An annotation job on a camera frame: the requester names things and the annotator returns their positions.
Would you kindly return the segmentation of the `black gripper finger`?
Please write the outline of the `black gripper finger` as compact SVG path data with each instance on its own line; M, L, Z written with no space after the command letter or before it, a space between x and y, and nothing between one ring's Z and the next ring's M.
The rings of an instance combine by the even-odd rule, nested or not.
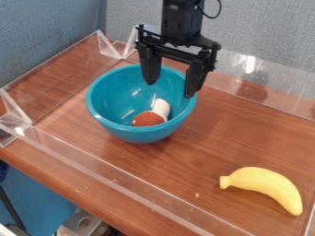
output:
M141 74L148 85L152 85L161 72L161 56L156 49L146 44L138 43L137 46Z
M185 71L184 97L192 98L201 87L201 80L208 74L206 62L194 60Z

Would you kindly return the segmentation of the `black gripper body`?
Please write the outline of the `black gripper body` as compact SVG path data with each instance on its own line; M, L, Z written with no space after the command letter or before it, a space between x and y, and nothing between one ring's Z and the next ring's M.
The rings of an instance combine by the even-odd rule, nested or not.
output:
M206 62L213 71L221 45L201 35L202 18L216 19L221 13L221 1L213 16L204 12L204 0L162 0L160 27L138 24L137 40L156 49L161 59L169 58L188 65L194 60Z

